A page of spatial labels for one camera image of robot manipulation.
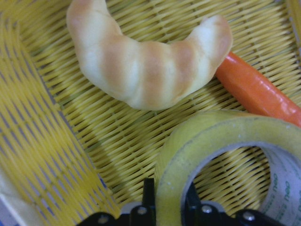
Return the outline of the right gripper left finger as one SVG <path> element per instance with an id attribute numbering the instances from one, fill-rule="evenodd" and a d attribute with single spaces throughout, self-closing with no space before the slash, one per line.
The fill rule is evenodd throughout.
<path id="1" fill-rule="evenodd" d="M 155 185 L 153 178 L 146 178 L 143 182 L 142 203 L 133 207 L 129 217 L 130 226 L 155 226 Z"/>

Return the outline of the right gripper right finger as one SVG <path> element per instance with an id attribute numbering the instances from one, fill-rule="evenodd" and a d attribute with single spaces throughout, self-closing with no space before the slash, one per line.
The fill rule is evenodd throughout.
<path id="1" fill-rule="evenodd" d="M 221 226 L 225 210 L 221 204 L 200 200 L 195 185 L 191 183 L 185 198 L 186 226 Z"/>

